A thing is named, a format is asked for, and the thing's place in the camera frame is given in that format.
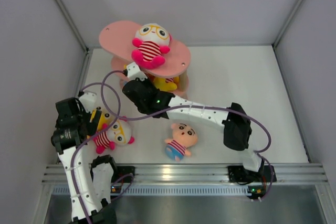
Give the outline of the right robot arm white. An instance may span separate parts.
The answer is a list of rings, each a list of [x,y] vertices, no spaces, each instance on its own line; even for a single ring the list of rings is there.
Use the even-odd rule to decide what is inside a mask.
[[[122,92],[142,114],[201,123],[219,130],[224,145],[240,154],[247,178],[258,180],[263,176],[264,162],[248,143],[252,133],[251,119],[240,104],[232,103],[228,108],[206,106],[161,91],[148,79],[131,80],[124,85]]]

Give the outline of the white plush on top shelf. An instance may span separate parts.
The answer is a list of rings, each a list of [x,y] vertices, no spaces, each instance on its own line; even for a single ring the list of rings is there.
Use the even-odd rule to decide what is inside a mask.
[[[157,23],[141,26],[135,33],[131,58],[144,69],[156,69],[165,64],[164,55],[170,52],[172,37],[170,33]]]

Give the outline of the peach-faced plush, blue shorts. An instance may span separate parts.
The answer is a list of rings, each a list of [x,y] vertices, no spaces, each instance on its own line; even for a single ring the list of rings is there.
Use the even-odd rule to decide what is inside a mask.
[[[180,162],[185,156],[191,156],[188,149],[198,142],[195,130],[185,123],[171,124],[172,137],[165,139],[165,153],[176,162]]]

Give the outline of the pink three-tier shelf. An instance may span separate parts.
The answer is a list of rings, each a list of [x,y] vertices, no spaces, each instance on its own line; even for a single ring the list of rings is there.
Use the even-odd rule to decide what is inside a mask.
[[[100,32],[99,43],[113,55],[113,70],[124,70],[134,62],[156,88],[187,97],[191,53],[161,25],[113,22]]]

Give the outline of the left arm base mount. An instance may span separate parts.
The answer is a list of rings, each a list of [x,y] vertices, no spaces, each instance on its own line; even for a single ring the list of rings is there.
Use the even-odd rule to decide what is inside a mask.
[[[121,198],[133,185],[135,177],[134,166],[118,166],[118,171],[111,181],[111,200]]]

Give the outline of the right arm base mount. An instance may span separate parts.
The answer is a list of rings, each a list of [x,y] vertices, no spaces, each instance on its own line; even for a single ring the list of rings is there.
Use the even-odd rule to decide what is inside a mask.
[[[247,186],[247,197],[252,201],[261,201],[274,182],[276,173],[272,165],[262,164],[257,172],[245,169],[241,165],[228,166],[228,178],[231,183]]]

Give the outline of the aluminium frame rail front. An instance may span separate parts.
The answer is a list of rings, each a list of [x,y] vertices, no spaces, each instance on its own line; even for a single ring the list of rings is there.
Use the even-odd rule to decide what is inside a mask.
[[[228,164],[134,164],[139,184],[228,184]],[[326,184],[321,164],[273,164],[277,183],[285,185]]]

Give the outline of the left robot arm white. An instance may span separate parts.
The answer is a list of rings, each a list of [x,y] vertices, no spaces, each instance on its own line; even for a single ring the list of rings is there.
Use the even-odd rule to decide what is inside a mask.
[[[88,160],[88,137],[95,134],[101,114],[92,118],[78,98],[57,102],[56,110],[58,118],[51,143],[66,174],[71,223],[117,223],[110,192],[119,170],[109,155]]]

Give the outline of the yellow plush toy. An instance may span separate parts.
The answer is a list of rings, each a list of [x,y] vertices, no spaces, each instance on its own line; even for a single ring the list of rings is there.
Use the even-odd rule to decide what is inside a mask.
[[[95,120],[96,111],[99,111],[100,118]],[[101,133],[105,126],[109,125],[112,121],[112,116],[101,107],[97,107],[90,112],[89,126],[88,126],[88,135],[87,138],[95,135],[97,132]]]
[[[149,79],[152,81],[157,89],[166,92],[175,91],[180,81],[179,76],[173,78],[159,78],[150,76]]]

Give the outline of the white plush, yellow glasses, table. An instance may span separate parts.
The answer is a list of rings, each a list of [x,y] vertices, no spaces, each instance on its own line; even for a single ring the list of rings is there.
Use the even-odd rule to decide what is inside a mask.
[[[131,125],[122,117],[107,130],[93,139],[96,153],[102,154],[106,149],[114,150],[117,145],[125,146],[134,143]]]

